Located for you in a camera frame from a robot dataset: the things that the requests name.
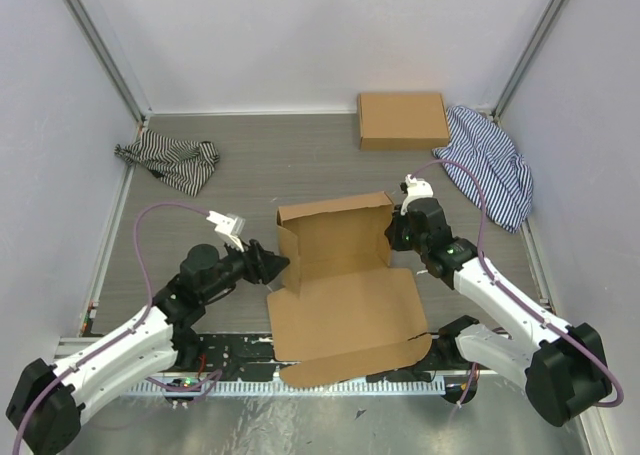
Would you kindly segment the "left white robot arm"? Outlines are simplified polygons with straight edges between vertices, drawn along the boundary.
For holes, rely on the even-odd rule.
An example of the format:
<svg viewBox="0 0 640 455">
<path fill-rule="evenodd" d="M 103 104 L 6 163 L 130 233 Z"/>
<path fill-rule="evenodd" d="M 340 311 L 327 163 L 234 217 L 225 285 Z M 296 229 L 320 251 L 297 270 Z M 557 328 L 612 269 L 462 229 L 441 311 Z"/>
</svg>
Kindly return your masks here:
<svg viewBox="0 0 640 455">
<path fill-rule="evenodd" d="M 175 368 L 194 369 L 201 358 L 193 325 L 208 305 L 230 294 L 238 282 L 267 285 L 288 258 L 250 240 L 243 249 L 193 247 L 178 273 L 129 321 L 75 354 L 27 365 L 6 410 L 16 429 L 12 451 L 35 454 L 64 450 L 102 407 L 139 381 Z"/>
</svg>

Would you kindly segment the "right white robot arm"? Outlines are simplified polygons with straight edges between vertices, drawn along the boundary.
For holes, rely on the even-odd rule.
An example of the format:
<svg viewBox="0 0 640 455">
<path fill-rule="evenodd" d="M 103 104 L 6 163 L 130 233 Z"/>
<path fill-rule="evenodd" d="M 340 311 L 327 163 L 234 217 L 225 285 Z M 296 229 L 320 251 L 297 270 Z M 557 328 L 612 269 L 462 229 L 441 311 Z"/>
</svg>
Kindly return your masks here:
<svg viewBox="0 0 640 455">
<path fill-rule="evenodd" d="M 475 362 L 523 389 L 534 410 L 560 427 L 612 394 L 599 333 L 573 326 L 506 280 L 471 241 L 453 235 L 431 197 L 394 207 L 385 231 L 390 247 L 419 255 L 427 272 L 482 308 L 504 335 L 461 317 L 439 346 L 442 362 L 462 369 Z"/>
</svg>

